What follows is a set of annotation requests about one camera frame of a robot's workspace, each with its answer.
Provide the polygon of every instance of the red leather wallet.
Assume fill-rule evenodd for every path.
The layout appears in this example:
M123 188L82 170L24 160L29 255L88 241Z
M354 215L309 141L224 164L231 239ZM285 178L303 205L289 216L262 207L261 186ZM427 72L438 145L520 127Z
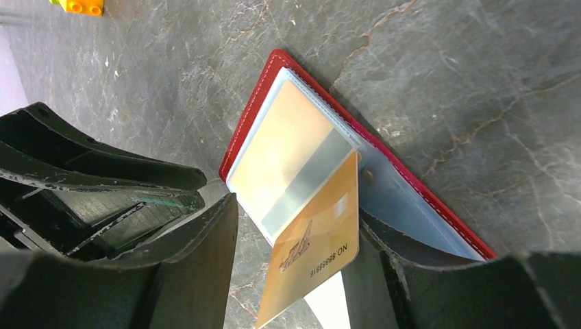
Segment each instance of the red leather wallet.
M242 113L238 122L234 136L224 155L220 167L220 178L225 182L228 172L232 168L240 148L246 139L249 130L256 118L264 99L266 98L274 79L279 70L283 67L293 70L307 85L309 85L319 96L326 101L331 108L351 127L351 129L365 138L375 148L377 148L393 164L399 174L409 183L411 187L444 219L459 235L483 258L491 259L496 257L495 252L486 245L466 224L464 224L440 199L438 199L427 187L425 187L410 170L390 151L390 149L376 138L370 131L365 129L353 116L346 111L335 100L329 92L321 87L296 61L294 61L284 50L275 49L271 52L267 64L254 88L250 100Z

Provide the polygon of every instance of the gray marble surface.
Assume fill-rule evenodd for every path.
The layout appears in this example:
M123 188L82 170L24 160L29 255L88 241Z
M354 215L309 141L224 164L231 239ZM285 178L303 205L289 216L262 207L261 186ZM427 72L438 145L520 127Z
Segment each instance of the gray marble surface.
M270 50L358 112L497 253L581 250L581 2L13 0L30 101L99 140L217 171ZM250 328L269 247L241 217L226 328ZM304 302L270 328L317 328Z

